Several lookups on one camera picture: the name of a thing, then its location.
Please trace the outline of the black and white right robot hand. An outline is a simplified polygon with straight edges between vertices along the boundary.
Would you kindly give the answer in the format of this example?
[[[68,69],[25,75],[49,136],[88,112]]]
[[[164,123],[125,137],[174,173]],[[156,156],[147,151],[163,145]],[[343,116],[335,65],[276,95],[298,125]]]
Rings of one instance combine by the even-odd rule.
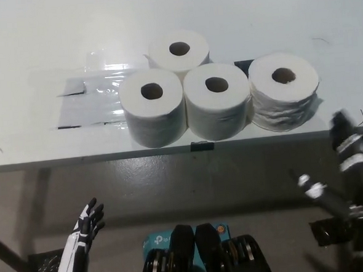
[[[344,111],[333,114],[330,138],[343,177],[344,195],[309,174],[289,171],[290,177],[320,208],[344,220],[363,218],[363,134]]]

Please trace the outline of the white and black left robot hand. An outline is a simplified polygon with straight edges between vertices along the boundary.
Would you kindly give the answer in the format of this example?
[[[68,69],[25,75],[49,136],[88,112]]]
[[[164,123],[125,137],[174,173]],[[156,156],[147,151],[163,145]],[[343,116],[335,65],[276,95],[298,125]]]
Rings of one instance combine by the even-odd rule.
[[[86,204],[65,243],[58,272],[88,272],[92,243],[105,226],[103,209],[96,198]]]

